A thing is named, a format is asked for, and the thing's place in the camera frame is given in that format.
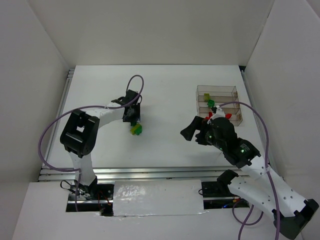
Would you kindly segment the red rounded lego brick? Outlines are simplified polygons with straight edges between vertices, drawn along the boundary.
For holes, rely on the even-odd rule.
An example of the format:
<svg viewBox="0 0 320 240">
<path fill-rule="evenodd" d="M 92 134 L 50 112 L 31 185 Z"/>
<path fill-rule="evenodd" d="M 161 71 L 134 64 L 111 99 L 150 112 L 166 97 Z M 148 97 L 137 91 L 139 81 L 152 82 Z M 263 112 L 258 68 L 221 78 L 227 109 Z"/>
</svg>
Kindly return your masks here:
<svg viewBox="0 0 320 240">
<path fill-rule="evenodd" d="M 231 117 L 232 117 L 232 114 L 231 114 L 231 113 L 227 113 L 227 114 L 225 115 L 225 118 L 228 119 L 228 120 L 229 120 Z"/>
</svg>

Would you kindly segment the yellow lego brick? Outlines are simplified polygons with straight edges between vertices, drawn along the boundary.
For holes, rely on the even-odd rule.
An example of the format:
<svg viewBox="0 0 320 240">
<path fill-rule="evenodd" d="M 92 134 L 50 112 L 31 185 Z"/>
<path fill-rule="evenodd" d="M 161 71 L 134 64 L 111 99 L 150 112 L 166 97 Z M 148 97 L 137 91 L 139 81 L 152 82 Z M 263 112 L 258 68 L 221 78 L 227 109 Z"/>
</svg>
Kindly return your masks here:
<svg viewBox="0 0 320 240">
<path fill-rule="evenodd" d="M 130 129 L 130 133 L 136 136 L 140 135 L 142 133 L 142 126 L 140 124 L 136 124 Z"/>
</svg>

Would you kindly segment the green rounded lego brick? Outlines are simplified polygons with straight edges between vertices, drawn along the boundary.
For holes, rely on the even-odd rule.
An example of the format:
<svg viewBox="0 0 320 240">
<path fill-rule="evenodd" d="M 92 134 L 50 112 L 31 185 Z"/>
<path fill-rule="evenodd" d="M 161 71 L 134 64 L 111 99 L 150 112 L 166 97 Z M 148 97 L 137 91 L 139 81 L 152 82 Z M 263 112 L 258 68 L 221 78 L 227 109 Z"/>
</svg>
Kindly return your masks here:
<svg viewBox="0 0 320 240">
<path fill-rule="evenodd" d="M 143 131 L 142 126 L 140 124 L 137 124 L 134 129 L 134 134 L 138 136 L 142 133 L 142 131 Z"/>
</svg>

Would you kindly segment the red rectangular lego brick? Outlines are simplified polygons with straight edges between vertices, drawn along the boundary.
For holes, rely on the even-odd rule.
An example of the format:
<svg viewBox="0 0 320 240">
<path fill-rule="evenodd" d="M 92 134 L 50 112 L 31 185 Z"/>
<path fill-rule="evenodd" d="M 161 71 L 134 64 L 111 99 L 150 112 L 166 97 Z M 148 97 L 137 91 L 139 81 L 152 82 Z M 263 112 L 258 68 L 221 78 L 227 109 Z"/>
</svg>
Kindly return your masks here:
<svg viewBox="0 0 320 240">
<path fill-rule="evenodd" d="M 206 120 L 209 120 L 212 116 L 213 116 L 213 113 L 212 113 L 212 112 L 209 112 L 209 113 L 206 115 L 205 119 L 206 119 Z"/>
</svg>

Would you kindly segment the small green lego brick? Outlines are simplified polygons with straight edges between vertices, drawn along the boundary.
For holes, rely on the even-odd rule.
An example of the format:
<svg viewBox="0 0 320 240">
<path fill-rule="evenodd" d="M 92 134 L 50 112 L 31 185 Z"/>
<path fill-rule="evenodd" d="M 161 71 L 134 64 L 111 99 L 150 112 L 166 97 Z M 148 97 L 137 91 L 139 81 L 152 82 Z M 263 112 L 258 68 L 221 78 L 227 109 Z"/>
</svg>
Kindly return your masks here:
<svg viewBox="0 0 320 240">
<path fill-rule="evenodd" d="M 215 106 L 215 101 L 212 100 L 212 99 L 209 99 L 208 102 L 207 102 L 207 106 L 210 107 L 210 108 L 214 107 Z"/>
</svg>

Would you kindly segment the yellow-green sloped lego brick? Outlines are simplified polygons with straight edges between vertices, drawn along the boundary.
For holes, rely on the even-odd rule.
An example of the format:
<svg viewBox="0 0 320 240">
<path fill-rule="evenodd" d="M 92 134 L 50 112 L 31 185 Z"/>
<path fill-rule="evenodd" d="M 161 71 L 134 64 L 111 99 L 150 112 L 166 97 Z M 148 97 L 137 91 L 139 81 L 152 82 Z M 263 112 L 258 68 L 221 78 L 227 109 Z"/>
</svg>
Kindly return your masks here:
<svg viewBox="0 0 320 240">
<path fill-rule="evenodd" d="M 204 102 L 210 101 L 210 100 L 211 100 L 210 94 L 209 94 L 209 93 L 205 93 L 205 94 L 203 95 L 203 100 L 204 100 Z"/>
</svg>

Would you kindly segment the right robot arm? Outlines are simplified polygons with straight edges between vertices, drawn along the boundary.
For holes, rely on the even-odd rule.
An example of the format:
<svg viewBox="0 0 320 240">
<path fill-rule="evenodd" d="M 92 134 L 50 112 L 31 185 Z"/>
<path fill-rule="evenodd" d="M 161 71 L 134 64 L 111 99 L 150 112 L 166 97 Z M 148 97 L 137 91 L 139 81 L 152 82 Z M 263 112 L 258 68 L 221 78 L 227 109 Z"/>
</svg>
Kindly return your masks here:
<svg viewBox="0 0 320 240">
<path fill-rule="evenodd" d="M 221 150 L 225 159 L 250 176 L 251 185 L 233 170 L 217 178 L 219 188 L 245 199 L 272 221 L 276 230 L 294 240 L 319 208 L 314 199 L 306 199 L 294 191 L 270 166 L 249 141 L 237 136 L 234 125 L 226 117 L 205 119 L 195 116 L 181 135 L 204 146 Z"/>
</svg>

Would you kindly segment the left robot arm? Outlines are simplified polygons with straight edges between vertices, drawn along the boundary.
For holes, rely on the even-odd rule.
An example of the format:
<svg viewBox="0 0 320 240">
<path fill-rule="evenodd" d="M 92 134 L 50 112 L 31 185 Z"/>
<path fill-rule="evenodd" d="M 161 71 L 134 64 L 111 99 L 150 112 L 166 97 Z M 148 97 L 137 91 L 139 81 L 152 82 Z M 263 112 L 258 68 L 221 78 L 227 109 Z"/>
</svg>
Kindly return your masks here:
<svg viewBox="0 0 320 240">
<path fill-rule="evenodd" d="M 140 95 L 133 90 L 126 90 L 125 96 L 114 99 L 107 106 L 89 111 L 72 111 L 60 136 L 60 143 L 68 152 L 73 167 L 80 169 L 76 173 L 75 185 L 87 196 L 98 195 L 98 178 L 93 170 L 91 152 L 93 151 L 98 130 L 118 120 L 130 124 L 132 135 L 140 135 L 143 128 L 141 121 Z"/>
</svg>

